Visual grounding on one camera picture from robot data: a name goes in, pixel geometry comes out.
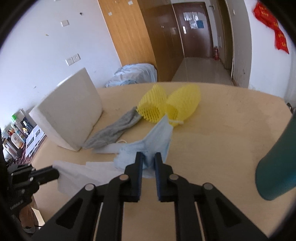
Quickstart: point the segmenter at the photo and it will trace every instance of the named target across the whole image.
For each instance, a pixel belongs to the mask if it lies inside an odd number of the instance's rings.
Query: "brown cabinet door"
[[[180,27],[185,57],[212,58],[214,55],[213,37],[205,3],[176,3],[173,6]],[[195,17],[192,20],[185,20],[184,13],[187,16],[193,13]]]

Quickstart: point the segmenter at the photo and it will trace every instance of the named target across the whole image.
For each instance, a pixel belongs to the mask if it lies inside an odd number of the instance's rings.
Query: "yellow mesh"
[[[137,112],[145,120],[157,123],[165,115],[165,101],[167,98],[164,88],[156,84],[142,97]]]
[[[165,113],[172,126],[182,123],[196,110],[201,100],[200,88],[196,84],[185,85],[174,91],[166,101]]]

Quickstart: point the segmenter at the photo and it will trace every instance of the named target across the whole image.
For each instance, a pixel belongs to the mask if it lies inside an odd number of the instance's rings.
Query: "wooden cabinet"
[[[98,1],[121,64],[153,64],[171,81],[184,56],[170,0]]]

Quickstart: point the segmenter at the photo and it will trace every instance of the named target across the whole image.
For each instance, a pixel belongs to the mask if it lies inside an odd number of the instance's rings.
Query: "white plastic covered object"
[[[85,68],[58,84],[30,112],[57,145],[78,151],[102,114],[100,96]]]
[[[119,68],[106,87],[157,82],[157,71],[152,64],[129,64]]]

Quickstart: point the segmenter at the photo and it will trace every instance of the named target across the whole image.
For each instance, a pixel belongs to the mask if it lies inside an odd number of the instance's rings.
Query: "teal cylinder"
[[[260,160],[255,181],[265,200],[274,200],[296,187],[296,112],[279,140]]]

